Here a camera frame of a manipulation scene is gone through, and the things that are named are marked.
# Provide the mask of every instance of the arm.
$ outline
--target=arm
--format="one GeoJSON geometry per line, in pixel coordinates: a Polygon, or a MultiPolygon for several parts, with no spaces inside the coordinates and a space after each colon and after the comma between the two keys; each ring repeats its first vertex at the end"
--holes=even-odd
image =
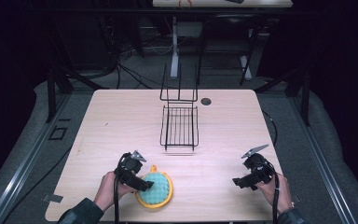
{"type": "MultiPolygon", "coordinates": [[[[280,182],[280,194],[278,199],[278,223],[279,224],[307,224],[308,222],[298,211],[293,207],[292,196],[290,194],[289,182],[283,175],[278,174],[280,182]]],[[[264,197],[269,204],[273,204],[274,192],[275,192],[275,176],[267,184],[260,182],[256,186],[263,192],[264,197]]]]}
{"type": "MultiPolygon", "coordinates": [[[[86,198],[74,208],[66,211],[58,221],[60,224],[94,224],[98,223],[104,212],[114,203],[115,174],[108,172],[103,176],[100,188],[94,201],[86,198]]],[[[135,189],[119,184],[118,199],[126,193],[134,192],[135,189]]]]}

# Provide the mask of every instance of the rack wire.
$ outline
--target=rack wire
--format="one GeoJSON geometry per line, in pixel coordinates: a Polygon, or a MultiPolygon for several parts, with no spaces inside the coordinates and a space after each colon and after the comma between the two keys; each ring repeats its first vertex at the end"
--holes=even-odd
{"type": "Polygon", "coordinates": [[[189,88],[182,90],[183,80],[181,66],[178,77],[168,80],[164,74],[159,99],[167,102],[163,106],[160,144],[165,147],[194,147],[199,144],[198,109],[194,103],[198,101],[196,76],[190,81],[189,88]]]}

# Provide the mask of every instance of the sleeve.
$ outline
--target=sleeve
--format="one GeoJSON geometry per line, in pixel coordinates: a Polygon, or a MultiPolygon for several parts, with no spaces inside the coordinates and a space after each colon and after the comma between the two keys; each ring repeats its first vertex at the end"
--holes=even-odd
{"type": "Polygon", "coordinates": [[[103,216],[103,210],[92,200],[85,198],[60,217],[59,224],[95,224],[103,216]]]}
{"type": "Polygon", "coordinates": [[[279,224],[309,224],[297,208],[291,208],[278,217],[279,224]]]}

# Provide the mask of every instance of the yellow round object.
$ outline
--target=yellow round object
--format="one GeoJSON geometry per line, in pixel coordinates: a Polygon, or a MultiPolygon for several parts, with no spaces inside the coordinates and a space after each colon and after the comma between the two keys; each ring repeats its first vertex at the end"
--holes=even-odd
{"type": "Polygon", "coordinates": [[[166,173],[158,172],[156,165],[153,165],[150,172],[143,180],[153,181],[154,184],[146,191],[135,193],[138,202],[147,208],[159,208],[170,201],[173,194],[173,186],[170,177],[166,173]]]}

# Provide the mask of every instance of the wooden table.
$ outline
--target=wooden table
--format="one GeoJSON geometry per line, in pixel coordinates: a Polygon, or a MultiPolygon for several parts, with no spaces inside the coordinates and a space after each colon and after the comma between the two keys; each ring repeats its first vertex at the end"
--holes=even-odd
{"type": "MultiPolygon", "coordinates": [[[[232,178],[250,174],[241,156],[252,147],[282,172],[260,105],[253,91],[199,90],[200,142],[191,147],[160,145],[163,106],[156,90],[96,91],[54,191],[63,197],[51,202],[49,221],[83,198],[93,199],[101,178],[116,168],[121,155],[138,150],[146,159],[138,175],[152,165],[173,182],[172,200],[159,209],[141,206],[134,194],[119,201],[120,220],[134,222],[202,222],[271,220],[271,206],[259,190],[240,189],[232,178]],[[209,98],[210,105],[200,99],[209,98]]],[[[114,208],[102,220],[114,220],[114,208]]]]}
{"type": "Polygon", "coordinates": [[[245,0],[241,4],[226,0],[153,0],[154,7],[291,7],[291,0],[245,0]]]}

